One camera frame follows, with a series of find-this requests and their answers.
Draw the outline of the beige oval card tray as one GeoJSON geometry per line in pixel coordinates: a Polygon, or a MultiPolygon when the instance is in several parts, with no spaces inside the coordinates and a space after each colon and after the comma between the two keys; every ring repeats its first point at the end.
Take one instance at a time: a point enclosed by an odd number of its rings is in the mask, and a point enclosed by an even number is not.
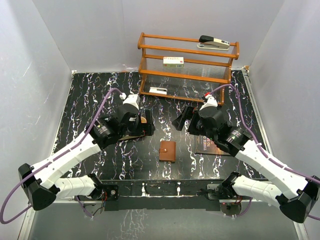
{"type": "Polygon", "coordinates": [[[120,141],[125,141],[129,139],[135,139],[139,137],[145,136],[146,130],[145,127],[147,126],[147,120],[143,116],[137,116],[134,118],[130,118],[128,122],[128,127],[126,129],[125,135],[120,138],[120,141]]]}

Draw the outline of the brown leather card holder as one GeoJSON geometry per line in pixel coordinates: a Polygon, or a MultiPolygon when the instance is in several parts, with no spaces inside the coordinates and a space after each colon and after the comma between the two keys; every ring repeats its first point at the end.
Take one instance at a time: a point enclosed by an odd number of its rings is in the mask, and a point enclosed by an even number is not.
{"type": "Polygon", "coordinates": [[[174,163],[176,161],[176,142],[161,141],[159,148],[159,161],[174,163]]]}

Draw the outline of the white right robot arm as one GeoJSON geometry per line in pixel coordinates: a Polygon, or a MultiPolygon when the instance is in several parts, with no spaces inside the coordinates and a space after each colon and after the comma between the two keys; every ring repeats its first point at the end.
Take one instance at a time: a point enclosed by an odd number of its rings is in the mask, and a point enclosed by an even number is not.
{"type": "Polygon", "coordinates": [[[227,123],[216,105],[205,104],[200,109],[186,106],[172,124],[181,131],[187,120],[190,121],[188,133],[209,138],[218,149],[250,165],[269,180],[266,183],[232,172],[216,189],[208,190],[209,194],[230,199],[247,196],[280,209],[296,223],[306,220],[320,196],[319,178],[307,179],[287,171],[278,160],[271,162],[271,154],[240,127],[227,123]]]}

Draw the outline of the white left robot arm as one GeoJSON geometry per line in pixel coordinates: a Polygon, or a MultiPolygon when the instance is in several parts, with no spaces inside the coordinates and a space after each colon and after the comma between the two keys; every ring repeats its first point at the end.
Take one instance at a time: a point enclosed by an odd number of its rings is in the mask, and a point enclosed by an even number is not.
{"type": "Polygon", "coordinates": [[[47,159],[18,168],[19,178],[25,182],[22,189],[35,211],[50,206],[57,198],[87,196],[93,200],[103,195],[104,185],[95,174],[64,178],[70,169],[106,147],[129,138],[152,136],[155,131],[152,111],[145,110],[145,122],[136,104],[124,103],[111,116],[98,118],[92,127],[84,130],[47,159]]]}

